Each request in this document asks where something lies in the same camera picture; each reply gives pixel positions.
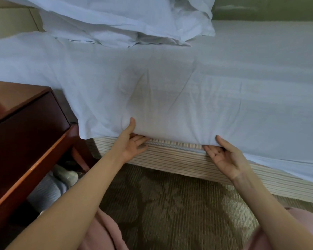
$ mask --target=bed sheet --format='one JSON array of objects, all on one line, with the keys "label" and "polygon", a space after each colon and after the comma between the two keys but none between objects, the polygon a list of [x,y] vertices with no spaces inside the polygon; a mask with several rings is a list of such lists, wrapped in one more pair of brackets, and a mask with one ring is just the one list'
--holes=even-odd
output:
[{"label": "bed sheet", "polygon": [[0,40],[0,80],[62,89],[82,138],[136,132],[216,145],[313,182],[313,22],[216,21],[191,47]]}]

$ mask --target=striped fabric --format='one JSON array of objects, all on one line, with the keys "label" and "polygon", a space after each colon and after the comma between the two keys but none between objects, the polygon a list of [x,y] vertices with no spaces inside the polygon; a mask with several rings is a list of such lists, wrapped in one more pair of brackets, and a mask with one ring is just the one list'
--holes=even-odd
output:
[{"label": "striped fabric", "polygon": [[[87,141],[95,157],[104,155],[115,138],[94,138]],[[149,149],[130,161],[131,164],[181,174],[219,183],[231,184],[222,175],[200,145],[151,140]],[[313,202],[313,183],[286,172],[251,164],[255,173],[272,194]]]}]

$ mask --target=dark drawer front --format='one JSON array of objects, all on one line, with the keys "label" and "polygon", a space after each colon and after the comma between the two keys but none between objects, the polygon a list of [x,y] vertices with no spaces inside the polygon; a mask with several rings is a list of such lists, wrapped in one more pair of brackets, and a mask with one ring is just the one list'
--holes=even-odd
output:
[{"label": "dark drawer front", "polygon": [[0,123],[0,198],[68,128],[51,92]]}]

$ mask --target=person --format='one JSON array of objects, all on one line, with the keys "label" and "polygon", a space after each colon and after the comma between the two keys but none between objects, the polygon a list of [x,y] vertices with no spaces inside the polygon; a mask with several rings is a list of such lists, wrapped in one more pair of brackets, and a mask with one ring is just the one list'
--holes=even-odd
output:
[{"label": "person", "polygon": [[[134,135],[135,120],[113,147],[49,209],[6,248],[7,250],[127,249],[115,222],[100,211],[109,184],[124,163],[147,150],[149,138]],[[265,188],[242,152],[216,137],[221,147],[204,146],[259,221],[247,250],[313,250],[313,214],[285,209]]]}]

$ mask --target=headboard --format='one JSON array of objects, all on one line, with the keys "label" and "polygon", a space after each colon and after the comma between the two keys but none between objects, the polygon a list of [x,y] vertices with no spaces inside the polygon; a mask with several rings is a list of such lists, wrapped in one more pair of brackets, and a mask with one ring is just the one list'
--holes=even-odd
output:
[{"label": "headboard", "polygon": [[37,9],[0,0],[0,38],[20,32],[43,31]]}]

